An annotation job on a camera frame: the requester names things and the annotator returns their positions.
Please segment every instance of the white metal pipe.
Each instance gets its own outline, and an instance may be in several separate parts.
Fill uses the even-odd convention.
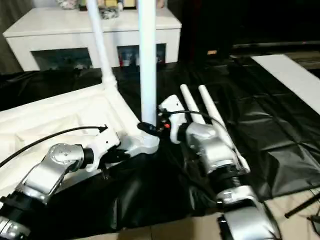
[[[141,118],[157,124],[156,0],[138,1]]]
[[[98,51],[101,72],[102,72],[102,83],[105,87],[108,85],[116,85],[117,81],[112,72],[112,69],[109,64],[107,57],[107,50],[104,43],[104,32],[102,29],[101,16],[99,14],[97,0],[87,0],[86,7],[88,9],[88,14],[91,20],[93,35],[96,44],[96,50]]]
[[[190,91],[189,91],[189,88],[187,85],[185,84],[182,84],[180,86],[180,89],[181,89],[181,92],[182,92],[182,95],[183,95],[183,98],[185,100],[185,103],[188,107],[188,109],[190,111],[196,111],[196,112],[199,112],[199,108],[194,100],[194,98],[192,97]],[[195,122],[195,123],[198,123],[198,124],[206,124],[204,118],[200,115],[200,114],[191,114],[191,118],[192,120]]]
[[[213,118],[215,118],[216,120],[219,121],[219,123],[221,123],[223,126],[225,125],[224,120],[222,119],[214,101],[212,100],[207,88],[205,85],[200,85],[199,86],[199,92],[201,94],[201,97],[203,99],[204,105],[206,107],[207,112],[209,113],[209,115]]]
[[[242,166],[245,168],[245,170],[247,172],[250,172],[250,167],[249,167],[247,161],[245,160],[245,158],[243,156],[241,156],[240,152],[238,151],[237,147],[235,146],[231,137],[229,136],[228,132],[226,131],[226,124],[225,124],[224,120],[222,119],[222,117],[221,117],[214,101],[212,100],[206,86],[200,85],[198,89],[199,89],[199,92],[201,94],[201,97],[203,99],[205,108],[206,108],[209,116],[216,119],[219,123],[221,123],[224,126],[224,128],[222,126],[220,126],[219,124],[217,124],[214,120],[211,120],[212,125],[214,125],[216,127],[221,139],[226,144],[228,144],[231,148],[235,149],[235,153],[237,154]]]

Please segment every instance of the black cable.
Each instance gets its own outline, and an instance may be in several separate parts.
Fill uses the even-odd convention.
[[[200,191],[204,193],[204,195],[207,197],[207,199],[210,202],[213,202],[215,205],[217,205],[217,202],[214,200],[214,196],[209,192],[203,185],[202,183],[190,178],[189,174],[180,166],[179,162],[176,160],[176,156],[173,156],[171,151],[167,152],[170,157],[168,159],[173,160],[173,161],[168,161],[172,166],[174,166],[178,172],[194,187],[198,188]]]
[[[313,196],[316,196],[316,194],[312,191],[312,189],[310,189],[310,192],[312,193]],[[319,208],[318,208],[318,211],[316,212],[316,216],[318,216],[319,213],[320,213],[320,206],[319,206]]]
[[[51,139],[51,138],[54,138],[54,137],[56,137],[58,135],[61,135],[61,134],[65,134],[65,133],[68,133],[68,132],[81,130],[81,129],[98,129],[100,131],[100,133],[101,133],[101,132],[103,132],[104,130],[107,129],[107,126],[79,126],[79,127],[74,127],[74,128],[63,130],[63,131],[59,131],[59,132],[56,132],[56,133],[51,134],[49,136],[45,136],[45,137],[43,137],[43,138],[41,138],[41,139],[39,139],[37,141],[34,141],[33,143],[30,143],[27,146],[24,146],[20,150],[16,151],[14,154],[12,154],[9,157],[7,157],[5,160],[0,162],[0,168],[2,168],[6,163],[8,163],[10,160],[15,158],[19,154],[23,153],[24,151],[28,150],[29,148],[31,148],[31,147],[39,144],[39,143],[42,143],[43,141],[46,141],[46,140]]]
[[[220,127],[222,127],[226,133],[229,135],[228,130],[225,128],[225,126],[219,122],[217,119],[215,119],[214,117],[210,116],[209,114],[206,114],[204,112],[201,111],[191,111],[191,110],[180,110],[180,111],[163,111],[161,112],[163,115],[173,115],[173,114],[199,114],[202,115],[203,117],[213,120],[215,123],[217,123]]]

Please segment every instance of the black plastic sheet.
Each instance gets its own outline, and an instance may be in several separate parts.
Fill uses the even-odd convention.
[[[118,88],[140,117],[138,68],[114,70]],[[0,84],[2,110],[100,82],[97,69],[29,72]],[[320,183],[320,116],[250,58],[228,66],[167,64],[158,68],[157,101],[187,84],[201,111],[205,84],[228,131],[246,158],[261,200]],[[56,194],[35,239],[70,239],[170,222],[215,211],[208,181],[184,145],[162,140],[157,153],[141,154]]]

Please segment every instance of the silver robotic arm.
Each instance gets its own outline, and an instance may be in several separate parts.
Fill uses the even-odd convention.
[[[59,143],[34,166],[12,194],[0,198],[0,240],[25,240],[37,227],[40,213],[60,188],[65,175],[98,168],[100,158],[120,143],[112,129],[97,135],[87,146]]]
[[[152,128],[141,123],[140,129],[159,137],[164,135],[162,131],[166,129],[169,131],[166,135],[172,143],[185,143],[199,156],[222,212],[218,218],[222,239],[281,239],[278,225],[270,211],[259,202],[246,181],[250,169],[245,167],[248,166],[244,162],[246,160],[243,157],[240,159],[225,127],[221,128],[220,125],[218,129],[211,124],[188,123],[186,111],[176,95],[168,97],[159,109],[160,116],[167,116],[161,121],[163,125]]]

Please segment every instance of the white platform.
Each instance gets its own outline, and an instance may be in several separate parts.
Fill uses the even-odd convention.
[[[253,56],[258,64],[320,115],[320,79],[286,55]]]
[[[178,60],[181,23],[167,9],[156,10],[156,43],[166,44],[165,62]],[[118,46],[139,45],[138,10],[102,20],[104,43],[111,67],[118,67]],[[100,67],[86,11],[39,7],[29,11],[3,33],[24,71],[39,70],[31,51],[88,48],[94,68]]]

